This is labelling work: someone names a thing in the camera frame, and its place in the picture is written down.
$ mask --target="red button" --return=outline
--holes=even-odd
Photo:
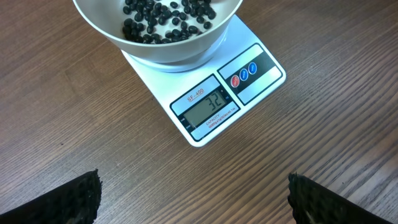
[[[231,78],[231,86],[236,88],[239,85],[239,77],[237,75],[232,76]]]

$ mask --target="display number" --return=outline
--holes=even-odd
[[[221,103],[218,103],[218,95],[216,93],[212,93],[210,96],[208,96],[205,100],[209,101],[209,106],[211,105],[213,108],[211,109],[212,111],[215,110],[217,107],[214,105],[213,101],[210,99],[211,96],[214,96],[215,99],[214,102],[216,103],[217,107],[221,106]]]
[[[201,88],[200,90],[198,90],[194,95],[190,95],[188,97],[188,101],[192,102],[194,99],[196,99],[196,97],[202,95],[205,91]]]

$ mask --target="wood grain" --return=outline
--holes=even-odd
[[[97,223],[295,223],[298,172],[398,223],[398,2],[245,0],[285,84],[192,148],[71,0],[0,7],[0,213],[95,168]]]

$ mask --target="black rubber object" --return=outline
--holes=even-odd
[[[391,224],[302,175],[289,175],[289,190],[297,224]]]
[[[101,185],[98,170],[87,172],[0,215],[0,223],[92,224],[100,206]]]

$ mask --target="scale platform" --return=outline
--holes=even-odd
[[[238,16],[210,49],[184,62],[158,64],[123,54],[195,147],[215,138],[286,80],[285,70]]]

